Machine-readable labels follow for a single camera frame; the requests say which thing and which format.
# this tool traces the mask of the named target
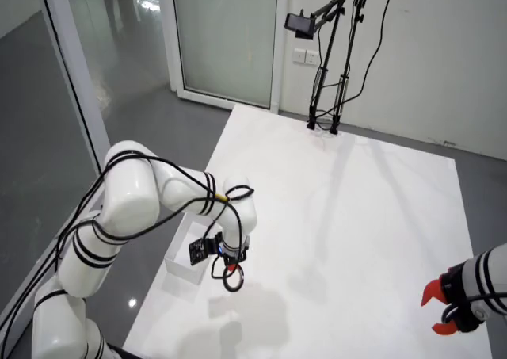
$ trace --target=white wall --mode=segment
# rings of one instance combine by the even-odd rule
[[[305,14],[329,0],[289,0]],[[353,0],[338,26],[327,83],[343,71]],[[386,0],[368,0],[352,55],[349,97],[359,91],[379,41]],[[322,30],[327,48],[331,24]],[[315,67],[291,61],[313,41],[287,35],[281,108],[307,115]],[[319,108],[332,106],[324,90]],[[384,41],[363,94],[345,106],[346,124],[507,159],[507,0],[391,0]]]
[[[39,10],[39,0],[0,0],[0,38]]]

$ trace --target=light switch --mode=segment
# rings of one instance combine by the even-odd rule
[[[292,52],[292,62],[304,63],[307,51],[304,48],[295,48]]]

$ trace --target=white box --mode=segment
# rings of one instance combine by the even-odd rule
[[[208,267],[209,258],[191,266],[189,244],[201,238],[211,223],[212,220],[206,216],[185,214],[164,257],[167,273],[187,280],[192,284],[200,284]],[[208,237],[215,236],[219,231],[220,226],[216,224]]]

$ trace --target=wire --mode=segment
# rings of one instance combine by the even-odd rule
[[[491,300],[493,298],[507,298],[507,292],[488,293],[477,296],[470,296],[467,297],[464,301],[466,301],[467,303],[471,303],[479,300]],[[452,321],[452,316],[458,310],[459,305],[461,303],[462,302],[453,302],[444,309],[444,312],[442,313],[442,323],[449,323]]]
[[[383,15],[382,15],[382,22],[380,23],[380,40],[379,40],[379,45],[377,46],[377,49],[375,50],[375,52],[373,53],[373,56],[372,58],[370,59],[370,63],[368,64],[368,66],[366,67],[366,72],[364,73],[364,78],[363,78],[363,84],[361,85],[361,89],[359,91],[359,93],[355,96],[352,96],[350,97],[349,99],[345,100],[343,102],[343,104],[345,103],[348,103],[349,101],[352,101],[354,99],[357,99],[362,93],[363,93],[363,90],[364,90],[364,86],[366,85],[366,79],[368,77],[368,72],[370,71],[370,67],[372,66],[372,63],[373,63],[373,60],[375,59],[377,53],[379,52],[380,50],[380,46],[382,46],[382,39],[383,39],[383,24],[386,20],[386,13],[387,13],[387,8],[389,7],[389,2],[391,2],[391,0],[387,0],[386,2],[386,7],[384,8],[383,10]]]
[[[353,6],[352,7],[352,11],[350,12],[349,49],[352,48],[352,41],[351,41],[351,39],[352,39],[352,30],[353,30],[353,27],[354,27],[354,25],[353,25],[354,13],[355,13],[354,10],[355,10],[355,8]],[[350,75],[350,58],[349,58],[349,65],[347,66],[347,76],[349,76],[349,75]]]
[[[183,175],[185,175],[192,182],[196,183],[198,186],[200,186],[203,189],[205,189],[207,191],[207,195],[208,196],[207,197],[193,198],[192,200],[190,200],[190,201],[186,202],[185,204],[183,204],[183,206],[181,206],[178,210],[176,210],[175,212],[173,212],[172,214],[170,214],[166,218],[158,221],[157,223],[153,224],[152,226],[150,226],[148,228],[145,228],[144,230],[142,230],[142,231],[140,231],[138,233],[129,235],[127,237],[125,237],[125,236],[114,236],[114,235],[108,234],[104,230],[104,228],[94,218],[91,219],[91,220],[83,220],[82,222],[77,223],[74,226],[72,226],[72,224],[75,223],[75,221],[77,220],[77,218],[81,214],[82,210],[88,205],[88,203],[92,199],[93,195],[100,188],[102,182],[104,181],[105,175],[115,165],[117,165],[118,163],[123,162],[123,161],[125,161],[127,159],[146,159],[146,160],[148,160],[150,162],[151,161],[159,161],[159,162],[163,162],[163,163],[165,163],[167,165],[170,165],[174,169],[176,169],[177,171],[179,171],[180,173],[182,173]],[[220,212],[220,214],[216,218],[214,218],[211,227],[216,223],[217,219],[223,214],[223,212],[225,211],[225,209],[229,208],[234,213],[234,216],[236,217],[236,220],[238,221],[238,240],[239,240],[238,248],[241,249],[241,245],[242,245],[242,223],[241,223],[241,218],[239,217],[238,211],[230,203],[230,201],[238,201],[238,200],[244,199],[245,197],[249,197],[254,192],[254,190],[251,189],[247,185],[240,185],[238,187],[247,189],[246,193],[242,194],[239,197],[227,198],[227,197],[224,197],[224,196],[220,196],[219,194],[216,194],[212,189],[210,189],[208,186],[206,186],[202,182],[200,182],[197,179],[195,179],[194,177],[192,177],[190,174],[188,174],[185,170],[183,170],[182,168],[180,168],[178,165],[175,165],[171,161],[166,160],[164,158],[160,158],[160,157],[157,157],[157,156],[145,155],[145,154],[143,154],[141,152],[138,152],[138,151],[121,151],[117,155],[114,155],[109,160],[109,162],[106,165],[106,167],[104,168],[104,170],[101,172],[101,175],[99,175],[99,177],[94,182],[94,184],[86,192],[85,196],[80,200],[80,202],[78,204],[78,207],[76,208],[76,210],[74,212],[74,215],[72,216],[71,220],[67,223],[67,225],[64,227],[64,229],[62,229],[62,232],[58,235],[58,237],[57,237],[57,243],[51,249],[49,255],[44,259],[44,262],[39,267],[39,269],[36,271],[36,273],[33,275],[32,279],[29,282],[29,284],[25,287],[25,289],[23,290],[23,292],[21,293],[21,295],[17,299],[16,303],[13,305],[13,307],[9,311],[9,314],[7,315],[6,319],[0,325],[0,330],[1,330],[6,325],[6,322],[9,321],[9,324],[8,324],[8,326],[6,328],[4,339],[3,339],[3,342],[2,342],[2,349],[0,350],[0,358],[3,359],[5,357],[6,343],[7,343],[8,339],[9,339],[10,331],[12,329],[14,321],[17,318],[17,314],[19,313],[19,311],[21,309],[21,306],[25,303],[25,301],[28,298],[28,296],[33,292],[34,288],[40,283],[40,281],[48,273],[48,271],[52,267],[53,263],[55,263],[55,271],[58,269],[58,260],[60,259],[60,255],[61,255],[64,247],[66,246],[67,239],[69,238],[69,236],[71,236],[71,234],[73,232],[77,231],[80,227],[91,225],[93,228],[97,228],[105,237],[111,239],[112,241],[117,241],[117,242],[121,242],[121,244],[124,244],[128,240],[136,239],[138,237],[141,237],[141,236],[147,234],[150,231],[153,231],[155,228],[157,228],[157,227],[161,226],[162,224],[166,223],[167,221],[173,219],[176,215],[178,215],[179,213],[183,212],[188,206],[190,206],[193,203],[196,203],[197,201],[209,201],[209,200],[212,200],[212,201],[215,201],[215,202],[218,202],[218,203],[222,203],[224,205],[224,207],[223,207],[222,211]],[[239,267],[239,260],[240,260],[239,256],[240,255],[238,255],[238,257],[236,258],[236,263],[234,264],[233,270],[228,275],[226,275],[226,276],[224,275],[224,276],[220,277],[221,279],[228,278],[228,277],[232,276],[235,273],[236,269]]]
[[[319,68],[320,68],[320,66],[322,65],[322,48],[321,48],[321,46],[320,46],[320,31],[321,31],[321,30],[322,30],[322,29],[319,29],[319,30],[317,31],[317,38],[318,38],[318,57],[319,57],[319,59],[320,59],[320,65],[319,65]]]

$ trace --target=glass wall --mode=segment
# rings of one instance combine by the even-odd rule
[[[0,0],[0,311],[96,177],[39,0]]]
[[[276,0],[174,0],[187,90],[268,108]]]
[[[152,98],[169,91],[159,0],[69,3],[110,143],[139,138]]]

